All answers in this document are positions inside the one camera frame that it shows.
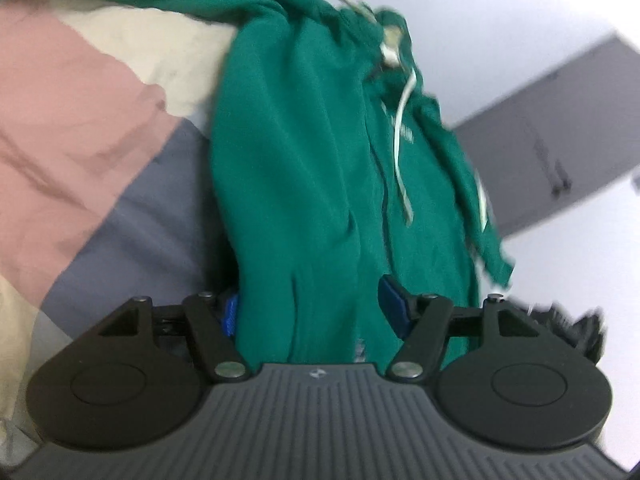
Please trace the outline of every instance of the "bedsheet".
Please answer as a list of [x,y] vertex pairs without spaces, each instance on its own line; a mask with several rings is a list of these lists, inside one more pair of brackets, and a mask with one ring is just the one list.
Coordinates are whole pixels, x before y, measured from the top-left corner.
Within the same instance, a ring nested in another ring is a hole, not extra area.
[[207,162],[236,29],[100,0],[0,0],[0,463],[46,359],[127,298],[235,279]]

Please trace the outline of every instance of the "blue tab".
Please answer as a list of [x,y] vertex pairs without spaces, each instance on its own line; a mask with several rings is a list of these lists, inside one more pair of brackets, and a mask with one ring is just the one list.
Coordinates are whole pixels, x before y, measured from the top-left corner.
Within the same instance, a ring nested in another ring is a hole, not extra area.
[[238,294],[233,295],[226,300],[225,305],[225,317],[222,318],[222,332],[227,337],[234,336],[236,334],[236,317],[238,316],[238,304],[240,297]]
[[402,296],[390,276],[383,276],[378,282],[378,304],[391,328],[400,339],[407,337],[413,322],[409,319],[407,298]]

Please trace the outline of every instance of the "ridged plastic surface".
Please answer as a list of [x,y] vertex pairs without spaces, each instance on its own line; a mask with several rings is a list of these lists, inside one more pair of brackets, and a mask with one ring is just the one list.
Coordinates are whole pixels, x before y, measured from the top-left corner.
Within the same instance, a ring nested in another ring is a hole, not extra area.
[[88,453],[45,444],[16,480],[618,480],[584,445],[539,456],[460,433],[417,386],[369,364],[265,365],[217,386],[198,413],[148,446]]

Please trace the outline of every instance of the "gray cabinet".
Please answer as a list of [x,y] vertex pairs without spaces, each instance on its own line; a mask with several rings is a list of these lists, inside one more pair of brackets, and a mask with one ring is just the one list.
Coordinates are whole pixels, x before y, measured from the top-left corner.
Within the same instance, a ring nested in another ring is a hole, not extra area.
[[610,38],[457,135],[512,234],[640,164],[640,54]]

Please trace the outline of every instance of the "black device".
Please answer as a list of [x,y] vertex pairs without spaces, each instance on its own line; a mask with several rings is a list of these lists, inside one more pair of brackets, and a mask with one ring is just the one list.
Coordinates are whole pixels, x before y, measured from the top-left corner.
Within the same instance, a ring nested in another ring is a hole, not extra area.
[[[404,340],[384,376],[373,364],[252,374],[213,295],[132,298],[33,376],[27,404],[44,444],[8,477],[633,478],[594,444],[612,400],[594,364],[599,314],[572,324],[499,296],[460,308],[389,276],[378,295]],[[441,370],[454,336],[478,348]]]

